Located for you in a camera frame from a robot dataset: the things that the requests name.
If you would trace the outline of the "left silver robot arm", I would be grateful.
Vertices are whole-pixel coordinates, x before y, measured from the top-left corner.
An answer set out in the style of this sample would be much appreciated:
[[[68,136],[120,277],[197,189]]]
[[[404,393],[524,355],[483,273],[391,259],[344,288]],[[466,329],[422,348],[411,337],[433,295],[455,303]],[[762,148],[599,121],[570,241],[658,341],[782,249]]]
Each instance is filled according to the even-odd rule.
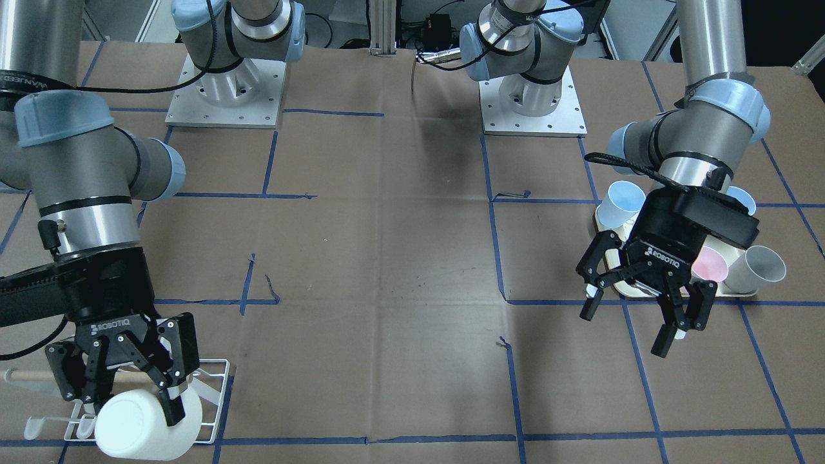
[[[583,32],[582,2],[492,1],[463,27],[462,66],[474,81],[503,79],[499,92],[527,117],[553,111],[551,96]],[[680,332],[704,330],[719,283],[693,270],[709,236],[748,249],[758,220],[728,194],[746,148],[766,135],[771,112],[746,69],[739,1],[678,1],[686,87],[675,109],[611,135],[586,160],[654,181],[648,193],[616,194],[596,208],[598,232],[576,267],[591,320],[617,282],[645,291],[662,311],[652,354],[666,356]]]

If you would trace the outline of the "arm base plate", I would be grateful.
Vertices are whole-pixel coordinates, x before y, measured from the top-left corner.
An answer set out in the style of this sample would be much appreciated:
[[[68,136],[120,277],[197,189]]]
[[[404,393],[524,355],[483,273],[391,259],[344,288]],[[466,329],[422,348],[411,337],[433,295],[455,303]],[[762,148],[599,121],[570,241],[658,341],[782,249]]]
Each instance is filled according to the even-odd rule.
[[[245,59],[174,92],[165,123],[197,128],[276,129],[287,64]]]
[[[578,137],[587,125],[570,68],[560,81],[542,85],[521,75],[478,83],[487,135]]]

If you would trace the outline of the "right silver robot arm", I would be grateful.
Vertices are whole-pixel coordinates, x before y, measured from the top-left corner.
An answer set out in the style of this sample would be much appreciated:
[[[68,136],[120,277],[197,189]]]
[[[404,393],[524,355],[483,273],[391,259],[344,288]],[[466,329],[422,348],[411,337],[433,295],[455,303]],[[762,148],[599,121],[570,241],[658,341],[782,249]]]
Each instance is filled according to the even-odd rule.
[[[62,316],[45,349],[60,396],[100,413],[118,367],[148,374],[167,426],[199,367],[193,316],[158,324],[132,200],[173,197],[182,157],[115,126],[104,88],[77,87],[82,1],[2,2],[2,186],[32,191],[50,264],[2,278],[2,326]]]

